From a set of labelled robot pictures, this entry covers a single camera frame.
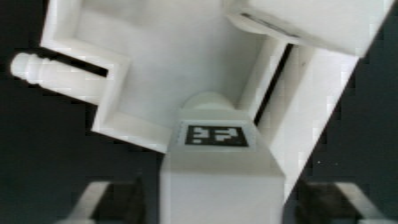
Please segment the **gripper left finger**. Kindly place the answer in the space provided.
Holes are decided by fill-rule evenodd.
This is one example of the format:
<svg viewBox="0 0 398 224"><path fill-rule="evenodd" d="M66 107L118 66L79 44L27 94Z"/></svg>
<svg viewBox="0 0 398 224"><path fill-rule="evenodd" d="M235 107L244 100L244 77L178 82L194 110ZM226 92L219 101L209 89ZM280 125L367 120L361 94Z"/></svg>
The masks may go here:
<svg viewBox="0 0 398 224"><path fill-rule="evenodd" d="M56 224L146 224L143 181L93 182L72 213Z"/></svg>

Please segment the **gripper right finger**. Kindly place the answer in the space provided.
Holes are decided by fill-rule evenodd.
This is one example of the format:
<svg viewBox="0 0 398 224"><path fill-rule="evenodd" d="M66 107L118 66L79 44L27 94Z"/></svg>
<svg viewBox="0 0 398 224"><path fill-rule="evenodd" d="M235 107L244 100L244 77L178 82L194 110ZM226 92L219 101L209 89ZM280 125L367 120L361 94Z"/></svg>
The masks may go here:
<svg viewBox="0 0 398 224"><path fill-rule="evenodd" d="M369 221L385 218L386 215L354 183L297 183L297 224L369 224Z"/></svg>

